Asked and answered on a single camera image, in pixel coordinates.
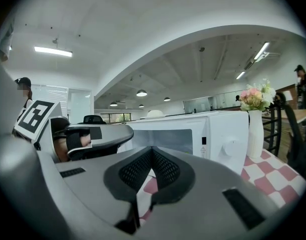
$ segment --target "pink flower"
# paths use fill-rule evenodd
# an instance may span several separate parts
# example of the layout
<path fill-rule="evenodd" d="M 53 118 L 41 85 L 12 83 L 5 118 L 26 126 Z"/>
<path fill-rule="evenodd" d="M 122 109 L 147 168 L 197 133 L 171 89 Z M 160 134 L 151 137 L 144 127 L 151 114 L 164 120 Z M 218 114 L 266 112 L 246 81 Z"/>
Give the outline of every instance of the pink flower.
<path fill-rule="evenodd" d="M 242 91 L 241 97 L 244 98 L 244 97 L 246 97 L 246 96 L 247 96 L 247 91 L 246 91 L 246 90 Z"/>
<path fill-rule="evenodd" d="M 262 92 L 260 90 L 257 90 L 254 95 L 257 99 L 262 100 Z"/>
<path fill-rule="evenodd" d="M 250 95 L 255 95 L 256 92 L 258 92 L 258 91 L 259 91 L 259 90 L 258 90 L 257 88 L 250 88 L 250 89 L 249 89 Z"/>

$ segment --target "black mesh panel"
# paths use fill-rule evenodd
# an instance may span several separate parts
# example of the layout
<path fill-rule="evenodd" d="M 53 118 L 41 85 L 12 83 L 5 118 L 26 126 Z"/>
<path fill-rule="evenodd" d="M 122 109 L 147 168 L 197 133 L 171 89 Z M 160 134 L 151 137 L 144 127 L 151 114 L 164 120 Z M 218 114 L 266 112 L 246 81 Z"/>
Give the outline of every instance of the black mesh panel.
<path fill-rule="evenodd" d="M 159 190 L 173 183 L 180 175 L 178 165 L 155 151 L 153 151 L 152 168 L 156 175 Z"/>
<path fill-rule="evenodd" d="M 150 152 L 140 156 L 119 171 L 122 181 L 136 192 L 142 187 L 147 174 L 151 170 Z"/>

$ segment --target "black chair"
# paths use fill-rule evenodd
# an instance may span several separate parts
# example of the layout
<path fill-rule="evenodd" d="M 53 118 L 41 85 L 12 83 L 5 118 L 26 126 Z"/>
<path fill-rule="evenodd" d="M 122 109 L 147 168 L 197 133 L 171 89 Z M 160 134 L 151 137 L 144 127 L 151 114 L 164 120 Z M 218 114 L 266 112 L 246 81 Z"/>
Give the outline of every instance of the black chair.
<path fill-rule="evenodd" d="M 293 135 L 290 135 L 291 145 L 287 154 L 288 165 L 306 179 L 306 142 L 304 142 L 293 109 L 286 104 L 282 96 L 281 106 L 285 110 Z"/>
<path fill-rule="evenodd" d="M 270 128 L 264 127 L 265 131 L 269 131 L 270 135 L 264 137 L 264 141 L 269 143 L 269 147 L 267 151 L 272 152 L 276 157 L 278 156 L 279 147 L 281 145 L 281 137 L 282 137 L 282 111 L 281 111 L 280 102 L 278 99 L 275 99 L 274 104 L 271 104 L 269 107 L 271 116 L 263 116 L 263 119 L 267 119 L 268 121 L 264 122 L 263 125 L 271 125 Z"/>
<path fill-rule="evenodd" d="M 102 117 L 99 115 L 86 115 L 84 116 L 83 124 L 89 124 L 89 125 L 105 125 L 106 122 L 103 121 Z"/>

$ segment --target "table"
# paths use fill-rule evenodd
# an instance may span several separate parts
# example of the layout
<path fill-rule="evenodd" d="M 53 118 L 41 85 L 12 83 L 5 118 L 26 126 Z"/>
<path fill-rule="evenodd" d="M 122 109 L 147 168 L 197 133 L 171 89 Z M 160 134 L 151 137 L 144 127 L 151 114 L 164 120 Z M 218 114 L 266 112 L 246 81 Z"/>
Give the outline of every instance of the table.
<path fill-rule="evenodd" d="M 306 189 L 306 181 L 295 170 L 265 149 L 259 158 L 246 157 L 241 177 L 263 191 L 280 208 L 299 198 Z M 156 179 L 148 176 L 137 193 L 141 225 L 150 215 L 151 196 L 157 191 Z"/>
<path fill-rule="evenodd" d="M 297 123 L 300 124 L 302 122 L 306 122 L 306 109 L 295 109 L 294 113 Z M 288 122 L 288 118 L 284 110 L 282 110 L 282 120 Z"/>

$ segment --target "office chair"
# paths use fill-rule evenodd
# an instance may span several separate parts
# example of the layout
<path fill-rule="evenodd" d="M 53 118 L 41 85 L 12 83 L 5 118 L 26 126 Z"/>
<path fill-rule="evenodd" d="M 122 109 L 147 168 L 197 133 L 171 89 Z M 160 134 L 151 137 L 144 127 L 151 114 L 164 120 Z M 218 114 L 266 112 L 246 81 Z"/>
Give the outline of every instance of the office chair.
<path fill-rule="evenodd" d="M 83 124 L 105 125 L 106 122 L 104 122 L 102 117 L 100 117 L 99 115 L 90 114 L 84 116 Z"/>
<path fill-rule="evenodd" d="M 286 104 L 284 94 L 279 93 L 281 106 L 285 110 L 293 135 L 290 135 L 291 146 L 287 154 L 288 165 L 306 179 L 306 142 L 304 142 L 293 109 Z"/>

